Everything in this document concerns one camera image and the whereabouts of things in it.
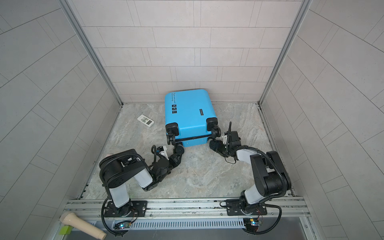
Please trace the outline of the blue suitcase with black lining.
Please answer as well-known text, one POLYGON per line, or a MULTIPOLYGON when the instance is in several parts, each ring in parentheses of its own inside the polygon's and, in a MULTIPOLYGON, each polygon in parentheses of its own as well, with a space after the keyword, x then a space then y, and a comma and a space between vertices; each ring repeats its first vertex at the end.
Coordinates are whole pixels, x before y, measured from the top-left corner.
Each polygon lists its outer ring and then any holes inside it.
POLYGON ((168 145, 193 147, 221 136, 209 93, 203 89, 165 96, 165 128, 168 145))

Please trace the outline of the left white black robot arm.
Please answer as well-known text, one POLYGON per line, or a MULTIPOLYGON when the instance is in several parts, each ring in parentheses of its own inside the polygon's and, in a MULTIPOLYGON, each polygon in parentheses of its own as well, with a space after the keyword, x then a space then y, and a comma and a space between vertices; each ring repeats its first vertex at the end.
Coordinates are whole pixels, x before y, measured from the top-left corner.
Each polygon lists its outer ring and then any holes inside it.
POLYGON ((134 208, 135 204, 129 197, 126 182, 134 178, 144 191, 154 189, 179 166, 184 152, 182 145, 175 145, 173 154, 168 156, 167 147, 153 145, 151 153, 154 160, 150 166, 134 149, 105 157, 99 164, 100 179, 106 189, 109 203, 104 204, 107 209, 102 213, 107 217, 138 215, 140 211, 134 208))

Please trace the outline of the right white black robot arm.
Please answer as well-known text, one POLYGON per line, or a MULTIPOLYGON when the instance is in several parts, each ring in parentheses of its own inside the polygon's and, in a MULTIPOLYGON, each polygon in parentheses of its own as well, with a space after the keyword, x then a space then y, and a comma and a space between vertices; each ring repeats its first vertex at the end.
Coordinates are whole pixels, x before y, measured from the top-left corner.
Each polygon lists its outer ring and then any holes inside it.
POLYGON ((214 152, 252 166, 254 185, 243 191, 239 198, 239 208, 243 214, 253 214, 265 202, 283 197, 292 188, 291 180, 276 151, 265 153, 242 145, 236 131, 228 131, 222 137, 213 134, 210 139, 210 148, 214 152))

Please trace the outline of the white remote control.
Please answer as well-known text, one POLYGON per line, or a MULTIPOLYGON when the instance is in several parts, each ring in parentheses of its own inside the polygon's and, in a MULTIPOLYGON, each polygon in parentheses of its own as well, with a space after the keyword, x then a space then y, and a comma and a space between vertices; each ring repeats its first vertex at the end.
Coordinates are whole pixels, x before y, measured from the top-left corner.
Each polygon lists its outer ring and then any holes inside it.
POLYGON ((145 115, 140 115, 137 120, 147 127, 151 127, 154 124, 154 121, 145 115))

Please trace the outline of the right circuit board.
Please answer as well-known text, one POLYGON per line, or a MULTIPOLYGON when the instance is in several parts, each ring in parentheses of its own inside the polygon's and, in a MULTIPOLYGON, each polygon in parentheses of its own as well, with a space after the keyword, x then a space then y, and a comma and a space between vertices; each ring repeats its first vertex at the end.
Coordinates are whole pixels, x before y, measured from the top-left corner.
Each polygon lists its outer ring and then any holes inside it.
POLYGON ((259 227, 261 226, 259 219, 244 218, 243 223, 245 227, 244 230, 251 233, 256 233, 259 230, 259 227))

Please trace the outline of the circuit board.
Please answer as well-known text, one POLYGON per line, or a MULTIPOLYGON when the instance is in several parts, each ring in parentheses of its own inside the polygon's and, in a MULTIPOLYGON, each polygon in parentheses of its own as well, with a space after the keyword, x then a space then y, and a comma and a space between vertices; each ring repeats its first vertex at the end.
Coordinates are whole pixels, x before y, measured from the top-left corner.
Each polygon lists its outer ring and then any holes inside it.
POLYGON ((131 227, 131 224, 132 223, 130 221, 123 221, 123 222, 115 224, 114 229, 115 230, 129 229, 131 227))
POLYGON ((251 233, 256 233, 259 230, 259 227, 261 226, 259 219, 244 218, 243 223, 245 227, 244 230, 251 233))

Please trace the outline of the left circuit board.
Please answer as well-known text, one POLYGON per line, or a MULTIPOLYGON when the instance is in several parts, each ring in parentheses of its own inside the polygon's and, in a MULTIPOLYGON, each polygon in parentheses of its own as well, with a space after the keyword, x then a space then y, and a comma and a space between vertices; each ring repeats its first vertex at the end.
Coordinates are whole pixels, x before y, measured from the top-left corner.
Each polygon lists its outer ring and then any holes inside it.
POLYGON ((123 221, 123 222, 115 224, 114 229, 115 230, 129 229, 131 227, 131 224, 132 223, 130 221, 123 221))

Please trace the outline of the green block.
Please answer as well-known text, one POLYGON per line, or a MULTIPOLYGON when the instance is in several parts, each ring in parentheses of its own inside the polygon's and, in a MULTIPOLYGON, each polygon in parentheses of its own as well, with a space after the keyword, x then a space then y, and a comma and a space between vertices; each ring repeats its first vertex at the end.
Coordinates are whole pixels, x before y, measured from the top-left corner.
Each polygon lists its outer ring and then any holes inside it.
POLYGON ((73 227, 72 226, 63 226, 61 227, 60 231, 59 231, 59 235, 69 235, 73 230, 73 227))

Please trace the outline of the aluminium mounting rail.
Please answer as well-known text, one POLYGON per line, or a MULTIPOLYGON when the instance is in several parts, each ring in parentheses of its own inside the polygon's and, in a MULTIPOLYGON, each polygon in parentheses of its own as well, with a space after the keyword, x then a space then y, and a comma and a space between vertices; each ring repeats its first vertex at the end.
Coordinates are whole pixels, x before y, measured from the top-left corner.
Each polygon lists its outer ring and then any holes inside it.
POLYGON ((200 199, 134 199, 126 207, 117 209, 111 201, 71 200, 64 212, 75 213, 84 220, 101 218, 102 207, 105 218, 139 220, 149 219, 198 219, 198 218, 252 218, 252 217, 308 217, 310 211, 302 197, 283 197, 254 205, 243 210, 237 198, 200 199))

